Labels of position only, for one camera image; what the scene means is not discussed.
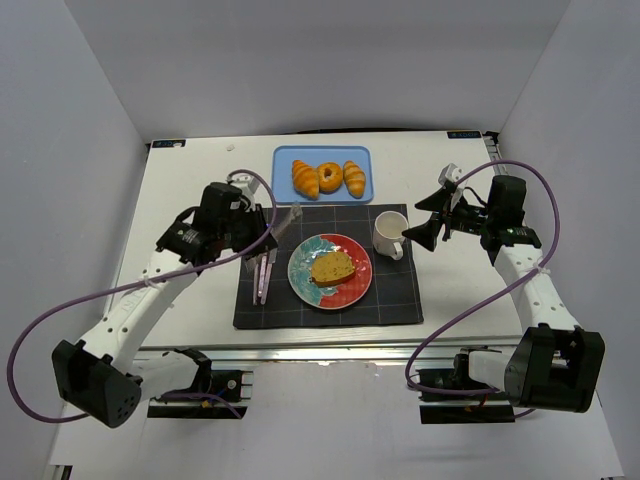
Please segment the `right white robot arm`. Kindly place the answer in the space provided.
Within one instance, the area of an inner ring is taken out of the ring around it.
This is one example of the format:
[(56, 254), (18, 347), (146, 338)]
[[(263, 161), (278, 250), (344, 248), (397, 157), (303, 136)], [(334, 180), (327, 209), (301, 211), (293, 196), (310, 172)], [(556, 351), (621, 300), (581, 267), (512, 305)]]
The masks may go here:
[(430, 219), (404, 236), (433, 251), (452, 232), (476, 235), (506, 284), (523, 329), (515, 350), (466, 347), (444, 380), (421, 379), (429, 394), (484, 396), (501, 393), (514, 407), (584, 413), (591, 405), (605, 344), (584, 330), (561, 300), (543, 267), (541, 241), (524, 223), (524, 180), (497, 175), (489, 197), (471, 205), (458, 168), (441, 174), (440, 189), (417, 203)]

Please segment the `brown bread slice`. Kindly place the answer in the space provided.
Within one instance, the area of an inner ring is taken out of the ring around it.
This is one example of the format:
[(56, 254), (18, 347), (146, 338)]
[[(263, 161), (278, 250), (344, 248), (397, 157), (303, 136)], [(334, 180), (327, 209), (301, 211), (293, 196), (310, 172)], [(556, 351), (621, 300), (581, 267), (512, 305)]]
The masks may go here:
[(355, 265), (343, 251), (332, 251), (319, 256), (311, 266), (311, 281), (322, 288), (340, 285), (355, 275)]

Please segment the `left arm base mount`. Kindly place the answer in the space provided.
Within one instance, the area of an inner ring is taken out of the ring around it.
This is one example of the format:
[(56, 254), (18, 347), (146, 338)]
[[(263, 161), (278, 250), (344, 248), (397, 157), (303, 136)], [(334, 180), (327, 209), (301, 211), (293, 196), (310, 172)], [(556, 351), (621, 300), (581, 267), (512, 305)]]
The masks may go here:
[(251, 398), (253, 372), (212, 367), (212, 360), (194, 349), (175, 350), (198, 367), (185, 389), (174, 389), (149, 403), (147, 417), (182, 420), (241, 420)]

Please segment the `clear plastic tongs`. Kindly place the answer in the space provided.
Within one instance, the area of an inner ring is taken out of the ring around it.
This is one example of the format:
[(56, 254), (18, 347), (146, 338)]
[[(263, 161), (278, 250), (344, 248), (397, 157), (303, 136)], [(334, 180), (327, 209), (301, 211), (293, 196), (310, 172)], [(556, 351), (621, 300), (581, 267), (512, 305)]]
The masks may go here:
[(303, 216), (302, 207), (298, 202), (294, 202), (289, 206), (281, 206), (278, 213), (283, 213), (282, 218), (278, 218), (271, 230), (271, 234), (276, 241), (284, 238), (287, 229)]

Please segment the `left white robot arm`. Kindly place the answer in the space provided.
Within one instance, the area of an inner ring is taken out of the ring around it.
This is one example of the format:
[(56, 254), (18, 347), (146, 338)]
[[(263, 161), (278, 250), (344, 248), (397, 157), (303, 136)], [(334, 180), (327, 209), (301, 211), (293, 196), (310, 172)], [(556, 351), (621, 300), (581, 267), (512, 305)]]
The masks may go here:
[(224, 263), (231, 250), (245, 260), (277, 247), (254, 200), (268, 184), (236, 171), (205, 187), (198, 205), (177, 215), (156, 243), (140, 280), (127, 287), (106, 316), (75, 343), (61, 341), (52, 362), (63, 400), (102, 424), (116, 428), (138, 404), (163, 397), (204, 398), (211, 392), (211, 361), (192, 348), (173, 348), (137, 362), (142, 343), (178, 296), (207, 267)]

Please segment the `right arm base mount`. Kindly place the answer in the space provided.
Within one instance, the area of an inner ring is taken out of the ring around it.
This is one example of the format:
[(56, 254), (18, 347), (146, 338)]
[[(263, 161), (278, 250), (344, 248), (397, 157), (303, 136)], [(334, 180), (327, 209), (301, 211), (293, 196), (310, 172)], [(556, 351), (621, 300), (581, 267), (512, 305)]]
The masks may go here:
[[(419, 369), (411, 375), (417, 384), (434, 389), (473, 390), (485, 386), (454, 378), (452, 368)], [(476, 425), (514, 423), (515, 413), (504, 393), (489, 395), (442, 395), (419, 392), (419, 414), (423, 425)]]

